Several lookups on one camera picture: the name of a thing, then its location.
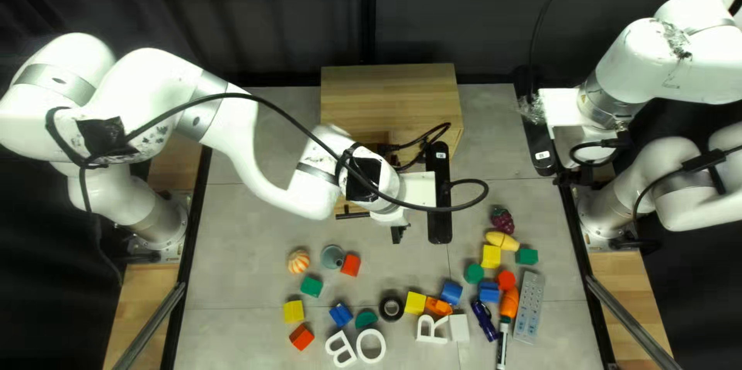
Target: orange block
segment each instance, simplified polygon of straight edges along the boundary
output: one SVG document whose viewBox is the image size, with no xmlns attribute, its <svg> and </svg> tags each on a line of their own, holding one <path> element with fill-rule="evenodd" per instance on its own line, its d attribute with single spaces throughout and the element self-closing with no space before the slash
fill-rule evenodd
<svg viewBox="0 0 742 370">
<path fill-rule="evenodd" d="M 306 329 L 304 324 L 301 324 L 289 336 L 289 340 L 299 351 L 304 351 L 304 348 L 309 346 L 314 339 L 315 336 L 311 334 L 310 330 Z"/>
<path fill-rule="evenodd" d="M 345 273 L 348 276 L 356 277 L 358 275 L 358 269 L 361 268 L 361 259 L 353 254 L 346 254 L 345 261 L 343 261 L 343 268 L 340 269 L 341 273 Z"/>
<path fill-rule="evenodd" d="M 500 298 L 500 316 L 510 317 L 515 319 L 515 315 L 518 314 L 518 301 L 520 300 L 520 294 L 518 288 L 512 288 L 505 292 Z"/>
<path fill-rule="evenodd" d="M 431 297 L 425 299 L 425 308 L 427 308 L 434 314 L 440 315 L 442 317 L 451 315 L 453 313 L 453 309 L 451 308 L 451 305 L 448 304 L 448 302 L 444 302 L 442 300 Z"/>
</svg>

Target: remote control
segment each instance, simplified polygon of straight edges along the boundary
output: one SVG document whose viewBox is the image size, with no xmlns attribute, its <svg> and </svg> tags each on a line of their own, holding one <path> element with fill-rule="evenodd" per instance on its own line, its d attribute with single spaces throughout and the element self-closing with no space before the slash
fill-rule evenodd
<svg viewBox="0 0 742 370">
<path fill-rule="evenodd" d="M 544 299 L 545 279 L 542 275 L 526 271 L 520 291 L 518 314 L 516 315 L 513 338 L 524 343 L 534 344 L 539 331 L 541 302 Z"/>
</svg>

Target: orange striped ball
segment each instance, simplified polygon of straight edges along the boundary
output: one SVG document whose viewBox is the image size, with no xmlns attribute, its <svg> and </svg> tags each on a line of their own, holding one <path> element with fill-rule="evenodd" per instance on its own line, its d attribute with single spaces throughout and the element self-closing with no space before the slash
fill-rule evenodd
<svg viewBox="0 0 742 370">
<path fill-rule="evenodd" d="M 289 271 L 301 273 L 310 266 L 310 254 L 304 250 L 297 250 L 289 256 Z"/>
</svg>

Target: roll of black tape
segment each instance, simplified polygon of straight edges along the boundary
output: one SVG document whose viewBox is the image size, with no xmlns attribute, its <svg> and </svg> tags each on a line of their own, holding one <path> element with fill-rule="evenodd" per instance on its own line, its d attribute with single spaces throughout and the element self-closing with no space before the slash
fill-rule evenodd
<svg viewBox="0 0 742 370">
<path fill-rule="evenodd" d="M 387 322 L 399 321 L 399 318 L 404 315 L 402 300 L 398 297 L 385 297 L 378 304 L 378 313 Z"/>
</svg>

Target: orange toy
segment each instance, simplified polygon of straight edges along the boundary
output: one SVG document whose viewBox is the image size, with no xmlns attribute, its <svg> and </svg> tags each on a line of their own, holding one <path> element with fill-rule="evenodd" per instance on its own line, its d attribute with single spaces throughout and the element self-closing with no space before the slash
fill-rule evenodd
<svg viewBox="0 0 742 370">
<path fill-rule="evenodd" d="M 353 254 L 346 254 L 345 261 L 343 261 L 343 268 L 340 269 L 341 273 L 345 273 L 348 276 L 356 277 L 358 275 L 358 269 L 361 268 L 361 259 Z"/>
<path fill-rule="evenodd" d="M 503 271 L 497 275 L 499 289 L 506 292 L 515 287 L 515 275 L 512 271 Z"/>
<path fill-rule="evenodd" d="M 500 298 L 500 317 L 510 317 L 514 319 L 518 314 L 518 301 L 520 294 L 518 288 L 512 288 L 505 292 L 505 295 Z"/>
<path fill-rule="evenodd" d="M 304 351 L 304 348 L 309 346 L 314 339 L 315 336 L 311 334 L 310 330 L 306 329 L 304 324 L 301 324 L 289 336 L 289 340 L 299 351 Z"/>
<path fill-rule="evenodd" d="M 451 305 L 448 304 L 448 302 L 444 302 L 442 300 L 431 297 L 425 299 L 425 308 L 433 312 L 434 314 L 440 315 L 442 317 L 451 315 L 453 313 L 453 309 L 451 308 Z"/>
<path fill-rule="evenodd" d="M 289 255 L 288 269 L 293 274 L 302 273 L 310 266 L 310 254 L 304 250 L 297 250 Z"/>
</svg>

